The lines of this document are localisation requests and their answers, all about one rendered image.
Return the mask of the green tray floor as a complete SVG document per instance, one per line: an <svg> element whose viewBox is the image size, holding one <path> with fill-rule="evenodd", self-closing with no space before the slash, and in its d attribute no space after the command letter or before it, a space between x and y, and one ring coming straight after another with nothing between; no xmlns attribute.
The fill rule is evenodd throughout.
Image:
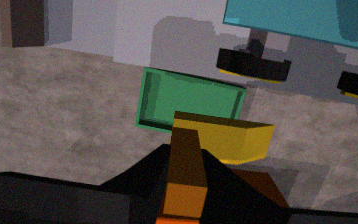
<svg viewBox="0 0 358 224"><path fill-rule="evenodd" d="M173 126L175 111L230 118L238 92L148 72L141 120Z"/></svg>

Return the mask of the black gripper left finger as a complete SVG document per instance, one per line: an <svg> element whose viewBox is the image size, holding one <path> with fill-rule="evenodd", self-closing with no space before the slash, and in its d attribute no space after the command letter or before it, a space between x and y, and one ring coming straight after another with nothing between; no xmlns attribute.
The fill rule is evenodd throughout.
<svg viewBox="0 0 358 224"><path fill-rule="evenodd" d="M0 173L0 224L156 224L170 144L100 185Z"/></svg>

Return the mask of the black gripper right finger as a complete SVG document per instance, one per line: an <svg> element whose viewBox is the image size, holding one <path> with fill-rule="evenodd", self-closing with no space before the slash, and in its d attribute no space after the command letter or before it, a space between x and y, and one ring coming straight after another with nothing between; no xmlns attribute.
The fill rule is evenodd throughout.
<svg viewBox="0 0 358 224"><path fill-rule="evenodd" d="M201 149L208 191L199 224L358 224L358 213L285 208Z"/></svg>

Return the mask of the green tray rim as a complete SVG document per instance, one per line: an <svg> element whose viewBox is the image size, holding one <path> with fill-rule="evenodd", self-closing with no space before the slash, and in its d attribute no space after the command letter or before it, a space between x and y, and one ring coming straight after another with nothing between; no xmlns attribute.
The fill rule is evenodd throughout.
<svg viewBox="0 0 358 224"><path fill-rule="evenodd" d="M190 81L195 81L195 82L199 82L199 83L204 83L204 84L209 84L209 85L213 85L213 86L218 86L218 87L223 87L223 88L239 91L236 101L235 101L235 104L234 104L234 108L233 108L231 117L230 117L230 119L238 120L238 117L239 117L239 114L241 111L241 105L242 105L242 102L243 102L243 99L244 99L244 96L245 96L245 93L247 90L242 85L237 85L234 83L224 82L224 81L201 77L201 76L192 75L192 74L186 74L186 73L181 73L181 72L175 72L175 71L169 71L169 70L163 70L163 69L157 69L157 68L144 66L134 127L139 127L139 128L144 128L144 129L149 129L149 130L154 130L154 131L159 131L159 132L164 132L164 133L170 133L170 134L172 133L171 125L141 120L141 113L142 113L148 72L158 73L158 74L162 74L162 75L172 76L172 77L176 77L176 78L186 79L186 80L190 80Z"/></svg>

